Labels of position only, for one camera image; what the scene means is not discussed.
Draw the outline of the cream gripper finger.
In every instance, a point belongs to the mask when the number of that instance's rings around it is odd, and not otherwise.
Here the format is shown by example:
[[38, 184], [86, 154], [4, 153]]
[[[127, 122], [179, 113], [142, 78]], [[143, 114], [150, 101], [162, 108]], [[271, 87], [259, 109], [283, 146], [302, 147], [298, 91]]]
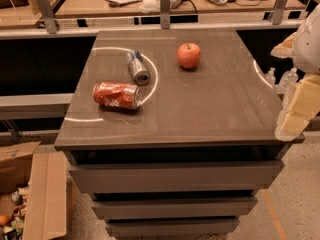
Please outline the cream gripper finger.
[[320, 112], [320, 76], [307, 74], [290, 91], [289, 104], [283, 108], [280, 136], [299, 136]]
[[271, 55], [280, 59], [291, 58], [293, 56], [293, 46], [296, 33], [292, 33], [283, 42], [276, 45], [271, 50]]

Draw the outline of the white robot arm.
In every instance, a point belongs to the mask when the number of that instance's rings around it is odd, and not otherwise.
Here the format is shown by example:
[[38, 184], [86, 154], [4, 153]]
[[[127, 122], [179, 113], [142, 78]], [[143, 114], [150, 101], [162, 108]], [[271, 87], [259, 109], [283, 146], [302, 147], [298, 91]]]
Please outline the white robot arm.
[[271, 55], [292, 58], [293, 66], [305, 73], [298, 83], [286, 88], [276, 123], [275, 137], [292, 141], [320, 112], [320, 5], [296, 32], [272, 49]]

